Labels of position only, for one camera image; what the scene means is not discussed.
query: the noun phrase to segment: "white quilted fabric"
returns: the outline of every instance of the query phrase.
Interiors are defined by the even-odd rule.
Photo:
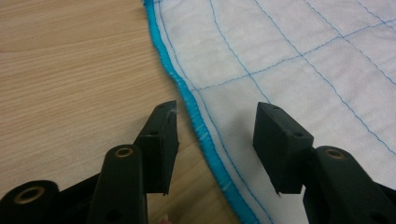
[[[306,223],[252,147],[278,105],[396,189],[396,2],[147,0],[151,36],[219,185],[244,223]]]

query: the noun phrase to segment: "fabric cloth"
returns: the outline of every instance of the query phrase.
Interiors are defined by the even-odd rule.
[[[244,223],[306,223],[252,147],[258,102],[396,189],[396,2],[147,0],[149,29],[205,158]]]

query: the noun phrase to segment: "wooden table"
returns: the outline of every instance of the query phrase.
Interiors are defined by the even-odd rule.
[[[155,105],[177,100],[170,195],[148,196],[149,222],[239,223],[165,74],[139,0],[0,1],[0,197],[30,180],[60,190],[97,174],[132,143]]]

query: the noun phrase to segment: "blue fabric edge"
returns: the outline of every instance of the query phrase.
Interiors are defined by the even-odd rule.
[[[226,196],[231,208],[235,211],[236,215],[243,223],[259,223],[253,211],[240,195],[231,177],[225,170],[224,165],[219,158],[215,149],[215,145],[210,136],[204,120],[199,112],[198,104],[190,92],[186,82],[177,73],[173,67],[166,47],[161,39],[161,33],[156,21],[154,2],[153,0],[145,0],[144,5],[148,14],[148,28],[151,35],[151,40],[158,50],[163,67],[168,74],[177,84],[180,95],[182,96],[187,111],[190,114],[192,126],[197,134],[202,151],[204,152],[205,159],[218,181],[218,184]]]

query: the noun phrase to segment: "black plastic part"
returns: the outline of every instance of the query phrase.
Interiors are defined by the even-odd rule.
[[[320,223],[396,223],[396,207],[346,151],[317,148],[311,169],[331,210]]]
[[[131,155],[119,151],[129,147]],[[10,191],[0,202],[0,223],[147,223],[146,193],[169,192],[177,149],[176,101],[171,101],[154,109],[134,145],[106,154],[101,174],[62,192],[49,181],[29,182]],[[14,203],[31,187],[35,189],[23,194],[23,200],[39,193],[37,187],[44,193],[29,203]]]
[[[87,223],[147,223],[142,150],[114,147],[106,154]]]
[[[60,192],[59,216],[56,223],[85,223],[98,179],[99,174]]]
[[[58,186],[47,180],[31,181],[10,191],[0,202],[0,223],[53,223]]]
[[[134,141],[142,149],[146,193],[169,193],[177,140],[176,101],[157,105]]]
[[[278,106],[257,106],[253,146],[276,193],[300,193],[302,160],[312,150],[314,137]]]

